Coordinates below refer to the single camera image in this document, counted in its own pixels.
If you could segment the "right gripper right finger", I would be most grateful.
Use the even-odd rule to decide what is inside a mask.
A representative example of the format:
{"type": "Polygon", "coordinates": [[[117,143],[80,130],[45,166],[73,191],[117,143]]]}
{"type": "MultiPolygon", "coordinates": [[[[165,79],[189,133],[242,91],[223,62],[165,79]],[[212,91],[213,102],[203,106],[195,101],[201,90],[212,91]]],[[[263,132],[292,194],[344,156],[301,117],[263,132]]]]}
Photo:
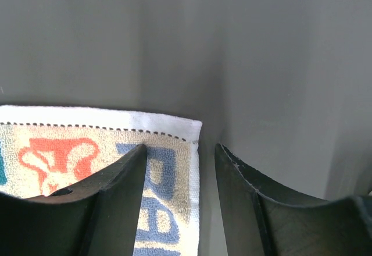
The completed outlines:
{"type": "Polygon", "coordinates": [[[215,147],[229,255],[370,255],[371,197],[326,201],[295,191],[215,147]]]}

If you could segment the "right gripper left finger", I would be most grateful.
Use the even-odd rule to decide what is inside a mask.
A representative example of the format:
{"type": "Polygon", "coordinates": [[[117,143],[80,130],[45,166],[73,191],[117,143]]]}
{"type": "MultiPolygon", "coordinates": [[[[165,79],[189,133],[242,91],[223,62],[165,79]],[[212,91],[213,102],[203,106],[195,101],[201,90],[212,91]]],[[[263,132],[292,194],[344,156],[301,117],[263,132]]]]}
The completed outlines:
{"type": "Polygon", "coordinates": [[[1,194],[2,255],[131,255],[147,150],[119,160],[49,196],[1,194]]]}

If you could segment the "beige rabbit letter towel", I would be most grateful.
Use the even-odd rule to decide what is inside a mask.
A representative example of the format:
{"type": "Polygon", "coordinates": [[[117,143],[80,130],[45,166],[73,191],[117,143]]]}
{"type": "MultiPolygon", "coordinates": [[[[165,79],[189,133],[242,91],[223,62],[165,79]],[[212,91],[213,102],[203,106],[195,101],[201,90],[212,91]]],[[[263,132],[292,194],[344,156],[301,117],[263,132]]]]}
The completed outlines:
{"type": "Polygon", "coordinates": [[[197,255],[202,123],[158,113],[1,106],[1,191],[48,196],[138,144],[147,167],[135,255],[197,255]]]}

